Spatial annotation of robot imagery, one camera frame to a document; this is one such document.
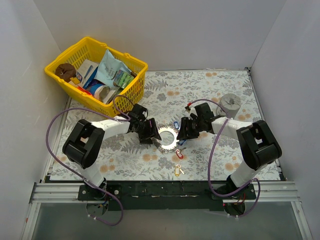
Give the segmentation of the blue key tag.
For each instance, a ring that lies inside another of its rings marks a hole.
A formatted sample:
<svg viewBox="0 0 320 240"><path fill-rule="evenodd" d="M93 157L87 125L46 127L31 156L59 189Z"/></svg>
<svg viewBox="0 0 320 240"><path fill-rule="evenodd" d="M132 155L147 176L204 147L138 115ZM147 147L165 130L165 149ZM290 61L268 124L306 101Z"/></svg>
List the blue key tag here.
<svg viewBox="0 0 320 240"><path fill-rule="evenodd" d="M180 140L178 144L179 144L180 146L182 146L185 142L186 142L186 139Z"/></svg>
<svg viewBox="0 0 320 240"><path fill-rule="evenodd" d="M173 125L174 125L174 127L175 127L176 129L179 128L179 123L178 123L177 121L174 121L174 122L173 122Z"/></svg>

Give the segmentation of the red key tag with key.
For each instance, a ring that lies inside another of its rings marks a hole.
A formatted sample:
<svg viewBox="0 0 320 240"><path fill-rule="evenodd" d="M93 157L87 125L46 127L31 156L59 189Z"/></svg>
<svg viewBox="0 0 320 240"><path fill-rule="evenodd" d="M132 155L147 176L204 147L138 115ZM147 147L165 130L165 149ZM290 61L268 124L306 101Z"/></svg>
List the red key tag with key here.
<svg viewBox="0 0 320 240"><path fill-rule="evenodd" d="M184 158L183 154L181 153L181 151L179 149L176 149L175 154L177 155L177 157L180 160Z"/></svg>

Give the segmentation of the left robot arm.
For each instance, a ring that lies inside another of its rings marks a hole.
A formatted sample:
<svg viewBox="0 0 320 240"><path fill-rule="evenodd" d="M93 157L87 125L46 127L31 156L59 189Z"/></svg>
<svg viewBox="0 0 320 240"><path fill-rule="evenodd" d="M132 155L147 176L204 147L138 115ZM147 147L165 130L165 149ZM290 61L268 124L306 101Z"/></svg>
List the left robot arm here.
<svg viewBox="0 0 320 240"><path fill-rule="evenodd" d="M89 194L95 200L106 196L105 178L96 164L104 140L137 133L140 144L152 144L161 140L154 118L148 119L147 108L134 104L132 110L101 121L79 120L65 141L62 152L74 163L80 177L89 186Z"/></svg>

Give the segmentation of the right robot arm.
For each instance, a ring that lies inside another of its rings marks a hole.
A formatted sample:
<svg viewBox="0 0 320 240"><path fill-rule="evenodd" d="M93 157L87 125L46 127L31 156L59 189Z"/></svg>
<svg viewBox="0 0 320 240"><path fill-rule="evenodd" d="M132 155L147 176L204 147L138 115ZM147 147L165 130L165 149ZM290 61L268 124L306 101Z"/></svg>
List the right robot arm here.
<svg viewBox="0 0 320 240"><path fill-rule="evenodd" d="M214 115L208 103L186 106L189 112L181 119L178 140L191 140L200 133L214 134L213 145L218 144L220 136L237 140L243 161L239 167L227 177L224 185L214 189L209 181L210 191L217 197L237 199L245 192L245 188L256 181L256 175L267 165L282 156L282 149L274 134L264 120L256 122L238 121L223 115Z"/></svg>

